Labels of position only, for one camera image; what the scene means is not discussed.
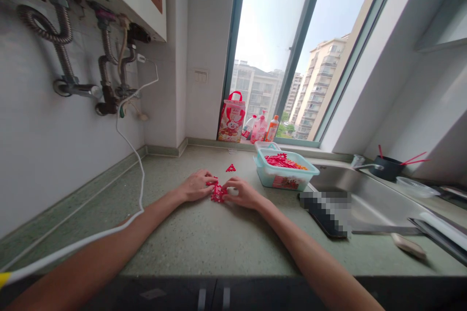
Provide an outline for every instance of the yellow cable end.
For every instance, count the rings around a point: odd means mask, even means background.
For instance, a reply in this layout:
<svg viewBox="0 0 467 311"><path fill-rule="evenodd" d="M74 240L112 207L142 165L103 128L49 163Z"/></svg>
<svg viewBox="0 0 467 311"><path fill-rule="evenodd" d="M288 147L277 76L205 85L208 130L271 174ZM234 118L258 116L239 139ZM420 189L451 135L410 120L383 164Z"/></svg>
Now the yellow cable end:
<svg viewBox="0 0 467 311"><path fill-rule="evenodd" d="M0 273L0 289L6 284L6 281L10 279L11 272Z"/></svg>

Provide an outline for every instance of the sink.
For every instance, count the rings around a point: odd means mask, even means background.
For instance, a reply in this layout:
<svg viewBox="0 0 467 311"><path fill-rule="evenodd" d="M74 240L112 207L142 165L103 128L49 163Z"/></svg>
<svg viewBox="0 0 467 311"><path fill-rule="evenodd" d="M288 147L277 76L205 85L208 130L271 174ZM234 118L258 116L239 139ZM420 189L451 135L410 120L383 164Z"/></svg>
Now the sink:
<svg viewBox="0 0 467 311"><path fill-rule="evenodd" d="M370 176L349 168L316 165L320 175L310 181L309 191L333 206L341 222L348 221L353 234L422 234L407 218L421 219L426 208ZM343 209L347 198L350 212Z"/></svg>

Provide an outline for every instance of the black pot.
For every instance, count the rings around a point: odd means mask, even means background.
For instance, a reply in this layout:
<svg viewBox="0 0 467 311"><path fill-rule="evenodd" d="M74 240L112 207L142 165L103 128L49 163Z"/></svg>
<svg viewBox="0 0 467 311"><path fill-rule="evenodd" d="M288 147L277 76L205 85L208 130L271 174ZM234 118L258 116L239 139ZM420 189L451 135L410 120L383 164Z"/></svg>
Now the black pot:
<svg viewBox="0 0 467 311"><path fill-rule="evenodd" d="M378 170L376 168L370 168L369 171L374 176L377 176L387 181L395 181L395 178L398 177L402 170L404 170L405 168L405 165L401 165L402 162L385 156L381 158L379 155L376 156L373 163L382 165L384 169Z"/></svg>

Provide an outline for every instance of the plastic bottle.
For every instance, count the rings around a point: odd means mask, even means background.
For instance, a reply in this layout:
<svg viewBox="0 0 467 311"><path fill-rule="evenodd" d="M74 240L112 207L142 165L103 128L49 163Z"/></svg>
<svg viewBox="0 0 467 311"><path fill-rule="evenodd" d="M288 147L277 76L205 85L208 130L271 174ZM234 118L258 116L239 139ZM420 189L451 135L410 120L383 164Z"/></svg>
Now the plastic bottle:
<svg viewBox="0 0 467 311"><path fill-rule="evenodd" d="M253 130L253 126L254 126L255 121L256 121L256 116L253 114L253 117L248 119L247 123L243 127L243 130L242 130L242 138L243 139L248 139L248 136L250 136L251 131Z"/></svg>
<svg viewBox="0 0 467 311"><path fill-rule="evenodd" d="M264 136L268 130L268 122L265 120L264 116L265 113L266 111L263 110L263 115L254 122L253 131L251 132L251 143L264 140Z"/></svg>
<svg viewBox="0 0 467 311"><path fill-rule="evenodd" d="M266 134L266 142L272 142L276 136L277 128L279 127L279 116L274 116L274 119L269 123L269 130Z"/></svg>

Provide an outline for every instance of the sky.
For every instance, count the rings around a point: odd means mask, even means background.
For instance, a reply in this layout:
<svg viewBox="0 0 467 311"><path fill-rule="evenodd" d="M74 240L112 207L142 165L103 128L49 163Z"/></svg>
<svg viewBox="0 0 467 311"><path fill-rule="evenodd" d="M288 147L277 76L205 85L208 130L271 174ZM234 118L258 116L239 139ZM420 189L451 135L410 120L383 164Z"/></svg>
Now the sky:
<svg viewBox="0 0 467 311"><path fill-rule="evenodd" d="M264 71L285 70L305 0L243 0L235 58ZM352 31L364 0L318 0L296 71L319 43Z"/></svg>

